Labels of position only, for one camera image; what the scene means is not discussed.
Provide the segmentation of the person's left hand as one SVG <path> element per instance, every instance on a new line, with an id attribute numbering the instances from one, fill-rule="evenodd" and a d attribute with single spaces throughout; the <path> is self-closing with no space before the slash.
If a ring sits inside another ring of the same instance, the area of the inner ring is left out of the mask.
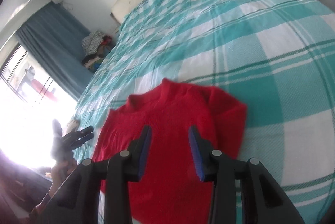
<path id="1" fill-rule="evenodd" d="M 51 168 L 52 185 L 48 191 L 50 197 L 53 197 L 58 188 L 62 185 L 65 179 L 76 169 L 77 161 L 72 158 L 69 161 L 57 162 Z"/>

